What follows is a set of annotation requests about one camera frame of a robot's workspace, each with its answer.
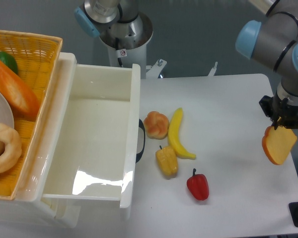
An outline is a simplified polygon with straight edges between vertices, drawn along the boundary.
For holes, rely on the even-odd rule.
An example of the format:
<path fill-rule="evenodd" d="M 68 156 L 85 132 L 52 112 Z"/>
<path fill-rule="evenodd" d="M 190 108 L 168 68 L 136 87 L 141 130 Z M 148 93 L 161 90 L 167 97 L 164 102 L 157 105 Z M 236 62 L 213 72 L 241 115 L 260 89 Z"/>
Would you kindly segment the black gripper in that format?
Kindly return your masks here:
<path fill-rule="evenodd" d="M 277 95 L 267 95 L 259 101 L 259 105 L 266 117 L 272 121 L 274 130 L 279 126 L 287 129 L 298 129 L 298 106 L 290 105 L 288 98 L 280 99 Z"/>

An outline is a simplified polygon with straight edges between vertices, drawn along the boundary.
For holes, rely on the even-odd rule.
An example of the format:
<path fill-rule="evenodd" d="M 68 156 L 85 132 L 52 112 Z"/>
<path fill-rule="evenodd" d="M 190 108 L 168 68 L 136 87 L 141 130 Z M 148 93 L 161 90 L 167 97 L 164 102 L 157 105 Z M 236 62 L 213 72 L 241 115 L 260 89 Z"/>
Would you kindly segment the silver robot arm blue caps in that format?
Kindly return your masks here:
<path fill-rule="evenodd" d="M 274 96 L 259 104 L 272 126 L 298 129 L 298 0 L 252 0 L 267 17 L 249 21 L 240 31 L 236 50 L 279 74 Z"/>

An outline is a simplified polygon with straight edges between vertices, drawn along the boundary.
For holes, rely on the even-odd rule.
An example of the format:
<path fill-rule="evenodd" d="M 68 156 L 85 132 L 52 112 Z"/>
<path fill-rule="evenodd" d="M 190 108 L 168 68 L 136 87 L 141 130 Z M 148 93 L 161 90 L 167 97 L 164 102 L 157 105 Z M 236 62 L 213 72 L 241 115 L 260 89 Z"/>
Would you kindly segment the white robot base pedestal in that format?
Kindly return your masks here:
<path fill-rule="evenodd" d="M 165 60 L 147 64 L 153 25 L 139 11 L 137 0 L 86 0 L 74 10 L 74 16 L 87 35 L 99 38 L 107 48 L 110 66 L 130 68 L 138 64 L 142 79 L 162 77 Z"/>

